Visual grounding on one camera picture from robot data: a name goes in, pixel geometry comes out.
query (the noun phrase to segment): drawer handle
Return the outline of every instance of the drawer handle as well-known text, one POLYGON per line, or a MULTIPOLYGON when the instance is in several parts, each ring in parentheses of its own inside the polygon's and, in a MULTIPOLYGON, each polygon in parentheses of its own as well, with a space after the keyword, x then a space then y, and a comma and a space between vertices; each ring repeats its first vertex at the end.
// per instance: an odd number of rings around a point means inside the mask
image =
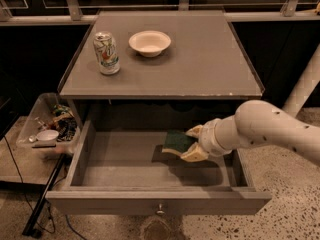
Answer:
POLYGON ((159 216, 163 216, 165 215, 166 213, 162 210, 163 206, 162 204, 159 204, 158 206, 158 211, 156 211, 156 214, 159 215, 159 216))

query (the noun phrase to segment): speckled floor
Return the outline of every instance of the speckled floor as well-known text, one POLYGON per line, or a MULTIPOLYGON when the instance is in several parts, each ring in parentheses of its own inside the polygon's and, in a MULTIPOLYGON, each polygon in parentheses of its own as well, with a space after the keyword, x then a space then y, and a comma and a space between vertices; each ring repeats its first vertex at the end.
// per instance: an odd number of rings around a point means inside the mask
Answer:
MULTIPOLYGON (((320 108, 303 109, 298 118, 320 126, 320 108)), ((25 181, 45 182, 54 163, 15 145, 23 120, 20 118, 6 137, 25 181)), ((272 200, 256 215, 70 215, 69 221, 86 239, 320 239, 320 168, 275 146, 242 153, 256 189, 272 194, 272 200)), ((4 140, 0 142, 0 180, 19 180, 4 140)), ((28 195, 28 199, 35 205, 35 195, 28 195)), ((0 191, 0 239, 27 239, 21 233, 30 214, 23 194, 0 191)), ((43 231, 41 239, 81 239, 68 227, 62 213, 51 207, 51 214, 55 230, 45 206, 39 224, 51 233, 43 231)))

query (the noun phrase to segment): green sponge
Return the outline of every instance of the green sponge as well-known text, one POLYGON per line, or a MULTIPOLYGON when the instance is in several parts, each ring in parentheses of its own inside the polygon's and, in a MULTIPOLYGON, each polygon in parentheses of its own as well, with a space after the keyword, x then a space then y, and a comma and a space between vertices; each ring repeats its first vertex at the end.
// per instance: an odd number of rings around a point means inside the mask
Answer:
POLYGON ((167 132, 167 136, 162 147, 162 152, 172 153, 180 156, 195 142, 197 142, 196 138, 187 136, 184 132, 171 130, 167 132))

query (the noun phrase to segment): gray tabletop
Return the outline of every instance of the gray tabletop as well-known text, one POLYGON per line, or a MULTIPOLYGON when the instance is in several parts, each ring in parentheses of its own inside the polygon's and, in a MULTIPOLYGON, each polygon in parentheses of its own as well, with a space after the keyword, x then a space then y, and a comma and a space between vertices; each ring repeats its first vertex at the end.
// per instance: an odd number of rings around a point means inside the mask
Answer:
POLYGON ((259 98, 262 87, 220 11, 101 12, 60 95, 71 99, 259 98), (100 73, 93 35, 110 31, 121 69, 100 73), (145 58, 129 47, 140 31, 162 31, 172 43, 145 58))

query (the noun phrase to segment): bowl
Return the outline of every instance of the bowl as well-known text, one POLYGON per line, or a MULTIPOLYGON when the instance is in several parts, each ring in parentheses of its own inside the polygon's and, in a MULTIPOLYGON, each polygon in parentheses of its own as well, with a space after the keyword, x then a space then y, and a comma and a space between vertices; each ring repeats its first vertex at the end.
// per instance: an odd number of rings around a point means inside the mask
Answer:
POLYGON ((130 47, 144 57, 158 56, 169 47, 171 39, 159 31, 142 31, 134 34, 129 39, 130 47))

